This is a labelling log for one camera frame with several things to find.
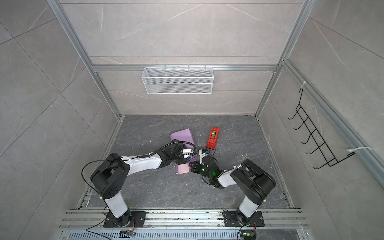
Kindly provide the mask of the pink wrapping paper sheet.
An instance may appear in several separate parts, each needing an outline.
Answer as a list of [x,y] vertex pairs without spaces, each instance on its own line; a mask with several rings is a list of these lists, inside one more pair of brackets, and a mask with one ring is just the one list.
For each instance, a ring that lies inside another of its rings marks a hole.
[[[185,141],[185,142],[195,144],[194,139],[193,139],[193,135],[192,135],[192,132],[190,131],[190,129],[185,129],[185,130],[175,132],[175,133],[171,134],[170,138],[172,141],[178,140],[178,141]],[[176,166],[177,174],[186,174],[186,173],[190,172],[191,167],[190,167],[189,163],[196,162],[197,160],[198,160],[198,156],[194,155],[194,156],[190,157],[186,163],[182,163],[182,164],[176,163],[175,166]]]

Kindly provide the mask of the red tape dispenser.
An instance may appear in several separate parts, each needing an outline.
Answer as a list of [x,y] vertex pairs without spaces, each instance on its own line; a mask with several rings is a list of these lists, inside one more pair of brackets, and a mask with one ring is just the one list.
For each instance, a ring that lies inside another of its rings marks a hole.
[[207,145],[206,145],[206,147],[208,149],[214,149],[216,147],[217,141],[218,141],[219,132],[220,132],[219,128],[215,128],[215,127],[211,128],[209,139],[208,139],[208,142],[207,142]]

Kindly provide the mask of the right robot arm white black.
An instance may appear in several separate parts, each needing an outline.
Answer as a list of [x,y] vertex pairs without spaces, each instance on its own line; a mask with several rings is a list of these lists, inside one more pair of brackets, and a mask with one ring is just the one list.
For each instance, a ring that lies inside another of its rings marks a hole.
[[199,174],[207,184],[217,189],[236,185],[245,194],[236,211],[224,211],[223,217],[236,225],[246,226],[260,219],[256,212],[276,186],[275,179],[251,160],[244,160],[231,170],[221,170],[211,155],[189,163],[191,172]]

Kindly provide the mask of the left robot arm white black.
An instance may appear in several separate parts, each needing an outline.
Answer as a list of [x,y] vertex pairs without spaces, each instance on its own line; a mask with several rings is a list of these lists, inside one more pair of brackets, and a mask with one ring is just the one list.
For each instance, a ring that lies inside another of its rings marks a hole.
[[173,140],[159,149],[133,157],[110,154],[107,159],[100,160],[100,165],[91,174],[90,181],[95,191],[106,203],[115,219],[121,219],[130,214],[121,189],[128,176],[168,166],[173,161],[187,163],[197,154],[193,143]]

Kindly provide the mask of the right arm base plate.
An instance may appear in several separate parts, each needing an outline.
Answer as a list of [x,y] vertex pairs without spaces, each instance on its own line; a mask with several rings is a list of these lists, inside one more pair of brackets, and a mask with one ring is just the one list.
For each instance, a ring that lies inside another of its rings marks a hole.
[[242,227],[251,225],[253,227],[264,227],[264,217],[261,212],[257,211],[251,217],[246,217],[240,211],[223,210],[225,227]]

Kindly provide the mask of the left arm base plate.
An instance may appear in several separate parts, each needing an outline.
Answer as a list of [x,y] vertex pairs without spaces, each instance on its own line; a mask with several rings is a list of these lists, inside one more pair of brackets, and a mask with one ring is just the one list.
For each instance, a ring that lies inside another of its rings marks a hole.
[[121,217],[116,218],[112,213],[107,213],[106,220],[104,221],[104,228],[142,228],[146,219],[146,212],[134,211],[123,214]]

